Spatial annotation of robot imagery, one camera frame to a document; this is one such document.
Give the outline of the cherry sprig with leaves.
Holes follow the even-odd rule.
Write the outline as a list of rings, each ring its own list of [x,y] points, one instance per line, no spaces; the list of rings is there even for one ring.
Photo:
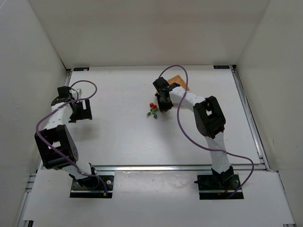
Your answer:
[[[149,110],[149,112],[147,113],[146,116],[147,117],[153,116],[154,119],[158,119],[157,112],[158,112],[159,109],[158,109],[157,105],[154,104],[154,103],[150,103],[149,107],[150,107],[150,110]]]

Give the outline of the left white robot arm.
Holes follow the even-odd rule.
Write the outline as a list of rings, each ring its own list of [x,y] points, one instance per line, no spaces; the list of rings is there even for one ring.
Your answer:
[[[35,133],[36,144],[46,169],[62,170],[81,187],[94,190],[101,182],[90,163],[80,162],[77,147],[68,131],[69,123],[92,120],[89,100],[80,101],[81,90],[63,86],[57,88],[58,96],[52,101],[50,116],[43,130]]]

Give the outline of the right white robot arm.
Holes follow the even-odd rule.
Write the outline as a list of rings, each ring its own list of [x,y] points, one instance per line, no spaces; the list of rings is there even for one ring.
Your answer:
[[[213,178],[218,186],[223,186],[233,177],[234,171],[225,151],[223,132],[226,119],[217,99],[214,96],[197,96],[177,83],[155,81],[153,85],[160,111],[166,112],[176,103],[194,113],[197,130],[208,144],[206,149],[211,155]]]

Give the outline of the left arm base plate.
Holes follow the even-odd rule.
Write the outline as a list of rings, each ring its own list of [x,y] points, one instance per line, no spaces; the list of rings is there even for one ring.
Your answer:
[[[97,198],[97,199],[111,199],[113,196],[114,187],[114,175],[100,175],[105,186],[107,188],[107,193],[104,191],[103,183],[93,177],[92,179],[72,180],[70,198]]]

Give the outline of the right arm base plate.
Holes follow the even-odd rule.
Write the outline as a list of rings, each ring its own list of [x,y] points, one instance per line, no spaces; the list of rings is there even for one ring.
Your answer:
[[[222,185],[212,175],[198,175],[194,183],[198,185],[200,200],[225,200],[241,184],[237,174]]]

